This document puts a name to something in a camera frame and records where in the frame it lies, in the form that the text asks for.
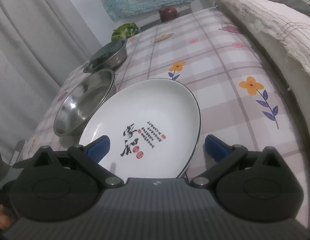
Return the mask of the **right hand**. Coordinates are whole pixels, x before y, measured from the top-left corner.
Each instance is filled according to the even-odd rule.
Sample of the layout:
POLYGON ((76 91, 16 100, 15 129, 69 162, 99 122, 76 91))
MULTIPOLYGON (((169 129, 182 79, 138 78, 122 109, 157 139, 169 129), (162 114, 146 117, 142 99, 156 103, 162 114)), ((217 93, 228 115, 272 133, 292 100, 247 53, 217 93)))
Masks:
POLYGON ((11 210, 0 204, 0 230, 5 231, 14 224, 16 218, 11 210))

